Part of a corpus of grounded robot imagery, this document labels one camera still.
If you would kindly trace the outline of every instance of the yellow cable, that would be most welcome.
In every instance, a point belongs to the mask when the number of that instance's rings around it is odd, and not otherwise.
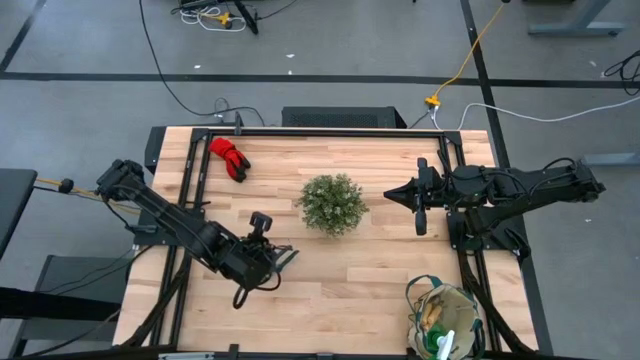
[[[56,180],[51,180],[51,179],[43,179],[43,178],[37,178],[36,179],[37,182],[41,182],[44,184],[49,184],[49,185],[55,185],[55,186],[60,186],[62,185],[62,183],[60,181],[56,181]],[[77,188],[74,187],[72,191],[77,192],[78,194],[82,194],[84,196],[88,196],[90,198],[96,199],[96,200],[100,200],[102,201],[102,199],[97,196],[96,194],[92,193],[91,191],[82,189],[82,188]],[[131,214],[131,215],[140,215],[139,211],[133,210],[133,209],[129,209],[125,206],[122,206],[114,201],[109,201],[109,204],[113,207],[118,208],[118,210],[126,212],[127,214]]]
[[[471,50],[469,50],[469,54],[467,55],[467,58],[462,63],[462,66],[460,67],[460,71],[458,71],[456,76],[454,76],[453,78],[451,78],[450,80],[448,80],[444,84],[440,85],[438,90],[436,90],[436,92],[431,97],[426,98],[425,102],[427,104],[431,104],[431,105],[434,105],[434,106],[439,106],[440,105],[440,101],[438,100],[438,94],[440,93],[440,91],[442,89],[444,89],[445,86],[451,84],[452,82],[454,82],[454,81],[458,80],[458,78],[460,78],[460,75],[462,75],[462,72],[464,71],[464,68],[467,66],[467,63],[469,62],[469,60],[471,60],[471,55],[473,55],[473,51],[476,49],[476,47],[480,43],[480,39],[482,39],[482,37],[484,36],[484,33],[487,32],[487,30],[489,30],[489,28],[491,27],[491,24],[493,24],[494,20],[498,17],[498,15],[500,14],[500,11],[502,11],[503,7],[504,7],[504,4],[500,5],[498,10],[496,10],[496,13],[493,14],[493,17],[491,18],[491,20],[489,20],[489,22],[484,27],[484,29],[482,29],[482,31],[480,32],[480,35],[478,35],[478,38],[473,43],[473,46],[471,46]]]

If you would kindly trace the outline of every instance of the concrete floor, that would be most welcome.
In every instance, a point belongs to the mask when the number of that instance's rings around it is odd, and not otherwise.
[[[286,1],[255,3],[261,13]],[[570,16],[575,5],[508,4],[482,42],[491,78],[600,80],[601,72],[637,49],[640,4],[612,2],[603,20],[626,21],[617,38],[549,39],[526,34],[527,22]],[[8,48],[35,1],[0,1],[0,48]],[[499,1],[472,1],[484,26]],[[150,34],[165,73],[451,76],[469,50],[457,1],[301,0],[261,23],[261,34],[211,33],[169,15],[173,0],[145,1]],[[9,72],[153,74],[137,3],[48,0]],[[464,77],[477,77],[473,62]],[[433,85],[318,83],[172,83],[188,106],[207,111],[213,99],[260,110],[280,124],[283,106],[396,106],[417,119]],[[620,102],[624,92],[602,89],[493,87],[496,104],[537,117],[555,117]],[[455,127],[467,103],[483,102],[479,87],[441,93],[443,127]],[[538,168],[560,157],[640,148],[638,104],[573,121],[539,124],[500,116],[512,166]],[[245,121],[258,124],[247,113]],[[212,122],[182,110],[159,82],[0,80],[0,167],[36,169],[92,188],[115,158],[141,161],[154,125]],[[418,127],[430,128],[428,121]],[[466,129],[489,129],[486,112],[471,111]],[[640,191],[636,168],[599,168],[608,190],[593,204],[557,204],[525,217],[529,241],[558,355],[636,358],[640,332]],[[48,254],[118,256],[132,237],[103,206],[35,192],[0,262],[0,285],[33,289]],[[0,357],[16,330],[0,322]],[[84,343],[93,349],[104,343]]]

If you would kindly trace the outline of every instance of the wooden tabletop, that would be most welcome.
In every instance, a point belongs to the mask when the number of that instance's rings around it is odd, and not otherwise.
[[[177,202],[192,128],[167,128],[153,189]],[[468,164],[494,166],[485,131],[462,131]],[[205,188],[208,219],[246,235],[249,217],[261,211],[273,218],[266,236],[274,244],[300,250],[273,292],[253,291],[240,310],[231,305],[237,285],[194,262],[185,303],[179,349],[405,354],[408,280],[432,274],[461,285],[456,253],[450,248],[445,212],[428,212],[426,236],[415,234],[411,212],[385,198],[385,190],[416,176],[425,157],[440,173],[438,143],[420,138],[229,137],[251,161],[248,179],[238,184],[224,162],[211,157]],[[202,146],[197,151],[199,157]],[[323,174],[346,173],[363,188],[370,212],[358,228],[339,239],[309,230],[294,206],[303,184]],[[194,174],[190,192],[195,192]],[[158,298],[166,247],[156,246],[132,266],[114,343],[127,339]],[[485,252],[494,304],[523,342],[537,348],[516,258],[506,251]],[[414,287],[413,298],[431,288]],[[162,338],[168,339],[173,304]]]

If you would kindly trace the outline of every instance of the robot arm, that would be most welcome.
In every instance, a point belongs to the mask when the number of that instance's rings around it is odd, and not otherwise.
[[[276,261],[284,251],[291,250],[275,247],[263,236],[271,227],[271,218],[259,212],[251,216],[254,231],[238,238],[219,223],[169,203],[144,183],[142,167],[133,161],[114,161],[97,183],[96,195],[105,201],[133,201],[178,239],[192,258],[213,272],[220,271],[246,292],[259,288],[273,272],[279,272],[284,264],[276,266]]]
[[[561,160],[570,165],[549,168],[554,162],[529,172],[484,166],[458,166],[451,171],[445,165],[442,177],[419,158],[418,178],[384,196],[416,213],[418,235],[426,234],[425,210],[432,207],[465,208],[470,235],[486,235],[503,220],[559,201],[591,202],[605,190],[585,165]]]

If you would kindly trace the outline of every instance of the potted plant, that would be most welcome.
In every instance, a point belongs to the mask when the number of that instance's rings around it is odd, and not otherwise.
[[[355,229],[369,211],[361,196],[362,187],[346,174],[321,175],[304,185],[297,206],[302,207],[308,228],[335,238]]]

